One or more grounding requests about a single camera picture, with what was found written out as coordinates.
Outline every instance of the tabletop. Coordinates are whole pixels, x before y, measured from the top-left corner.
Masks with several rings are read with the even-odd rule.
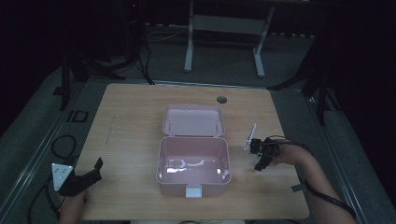
[[[225,97],[225,104],[218,97]],[[187,199],[161,194],[156,179],[168,105],[217,105],[224,118],[232,180],[220,196]],[[309,210],[294,166],[252,169],[244,150],[254,137],[282,135],[271,93],[263,89],[110,84],[95,115],[76,167],[92,170],[99,157],[102,180],[90,187],[86,220],[217,220],[305,218]]]

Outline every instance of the cable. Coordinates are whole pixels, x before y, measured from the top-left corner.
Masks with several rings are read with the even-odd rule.
[[[56,144],[59,140],[61,140],[61,139],[63,139],[63,138],[66,138],[66,137],[67,137],[67,138],[71,138],[71,139],[73,140],[73,146],[72,146],[72,149],[71,149],[71,151],[69,152],[69,154],[68,154],[67,156],[62,156],[62,155],[59,155],[59,154],[55,151],[55,144]],[[69,158],[69,157],[71,157],[71,156],[73,155],[74,151],[76,150],[76,145],[77,145],[76,138],[75,138],[74,136],[70,135],[70,134],[66,134],[66,135],[59,136],[59,137],[57,137],[55,140],[53,140],[53,142],[52,142],[52,144],[51,144],[51,146],[50,146],[50,150],[52,151],[53,155],[55,155],[56,157],[61,158],[61,159],[67,159],[67,158]]]
[[[185,29],[185,30],[180,31],[180,32],[160,32],[160,31],[158,31],[158,32],[153,32],[153,33],[147,35],[146,37],[149,37],[149,36],[154,35],[154,34],[172,34],[172,35],[169,35],[169,36],[164,37],[164,38],[162,38],[162,39],[156,39],[156,40],[154,40],[154,39],[149,39],[149,40],[148,40],[149,42],[161,42],[161,41],[170,39],[170,38],[172,38],[172,37],[174,37],[174,36],[177,36],[177,35],[186,34],[187,31],[188,31],[188,29]]]
[[[70,138],[73,140],[73,146],[69,152],[69,154],[65,157],[60,155],[59,153],[57,153],[55,151],[55,144],[63,139],[63,138]],[[73,156],[75,150],[76,150],[76,145],[77,145],[77,141],[76,138],[70,134],[65,134],[62,136],[59,136],[57,138],[55,138],[55,140],[53,140],[52,144],[51,144],[51,151],[53,153],[53,155],[55,157],[58,157],[60,159],[68,159],[70,157],[74,157],[77,158],[79,155],[77,156]],[[31,203],[29,204],[29,208],[28,208],[28,213],[27,213],[27,223],[28,224],[32,224],[32,210],[33,210],[33,206],[35,205],[35,202],[37,201],[38,196],[40,195],[40,193],[44,190],[45,192],[45,196],[47,198],[47,201],[49,202],[49,208],[52,210],[52,212],[54,212],[54,214],[57,216],[57,218],[59,218],[59,207],[62,205],[57,206],[53,200],[50,197],[50,181],[52,180],[52,173],[49,174],[49,176],[46,179],[46,182],[44,183],[44,185],[38,190],[38,192],[35,194],[35,197],[33,198],[33,200],[31,201]]]
[[[307,180],[305,180],[305,187],[306,189],[308,189],[312,194],[314,194],[315,196],[319,197],[320,199],[323,199],[324,201],[328,202],[328,203],[332,203],[334,205],[337,205],[341,208],[343,208],[344,210],[346,210],[350,215],[352,215],[352,217],[354,219],[356,219],[356,213],[355,210],[353,210],[353,208],[349,207],[346,203],[343,203],[337,199],[334,199],[333,197],[317,192],[315,189],[313,189]]]
[[[297,146],[297,147],[302,147],[303,149],[305,149],[309,153],[311,153],[312,156],[314,156],[314,152],[311,150],[311,148],[309,148],[305,144],[299,143],[297,141],[294,141],[294,140],[292,140],[292,139],[290,139],[288,137],[282,136],[282,135],[271,135],[271,136],[269,136],[269,138],[272,138],[272,137],[280,137],[280,138],[283,138],[285,140],[289,140],[290,141],[290,142],[277,142],[276,144],[279,144],[279,145],[294,145],[294,146]]]

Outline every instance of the pink plastic box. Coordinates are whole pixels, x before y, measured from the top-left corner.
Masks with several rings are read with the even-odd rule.
[[[187,198],[220,195],[231,181],[221,109],[169,105],[163,117],[157,169],[161,193]]]

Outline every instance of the box lid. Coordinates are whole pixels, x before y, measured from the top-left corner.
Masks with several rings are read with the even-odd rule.
[[[221,109],[215,105],[169,105],[163,116],[163,133],[170,136],[222,136]]]

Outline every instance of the white metal leg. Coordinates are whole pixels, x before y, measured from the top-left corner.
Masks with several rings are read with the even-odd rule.
[[[225,18],[216,16],[194,15],[194,1],[190,0],[190,18],[189,18],[189,43],[187,45],[186,61],[184,62],[184,71],[190,72],[192,68],[193,30],[207,30],[218,32],[230,32],[239,34],[260,35],[260,41],[257,47],[253,48],[253,57],[256,64],[257,75],[264,77],[262,67],[262,45],[267,36],[268,28],[271,23],[275,8],[271,7],[266,20],[251,20],[240,18]]]
[[[267,33],[268,33],[268,28],[270,27],[270,24],[271,24],[271,19],[274,15],[274,11],[275,11],[275,8],[271,7],[268,12],[267,20],[265,21],[264,26],[262,27],[262,33],[260,36],[259,45],[257,45],[256,48],[253,48],[254,62],[256,64],[257,76],[259,76],[259,77],[265,76],[264,68],[262,66],[261,52],[262,52],[262,45],[264,44],[265,37],[267,36]]]
[[[187,45],[186,61],[184,62],[184,71],[190,72],[192,68],[192,54],[194,51],[194,45],[192,43],[192,20],[194,16],[194,1],[190,0],[190,18],[189,18],[189,43]]]

